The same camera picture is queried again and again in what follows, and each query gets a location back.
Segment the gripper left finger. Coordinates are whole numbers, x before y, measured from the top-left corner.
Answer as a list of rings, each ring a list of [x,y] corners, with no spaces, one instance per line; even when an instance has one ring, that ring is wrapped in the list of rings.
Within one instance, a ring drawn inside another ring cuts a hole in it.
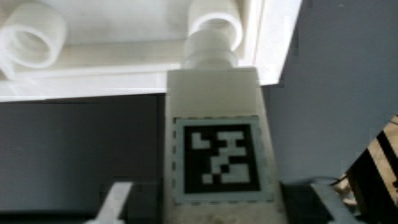
[[[84,224],[126,224],[119,216],[123,213],[132,187],[133,187],[132,182],[114,183],[96,218],[87,220]]]

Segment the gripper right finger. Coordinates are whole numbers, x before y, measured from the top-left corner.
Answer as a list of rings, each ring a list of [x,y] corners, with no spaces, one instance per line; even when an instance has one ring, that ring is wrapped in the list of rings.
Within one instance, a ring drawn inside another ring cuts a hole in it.
[[[332,216],[329,224],[363,224],[350,213],[332,186],[325,184],[313,184],[311,188]]]

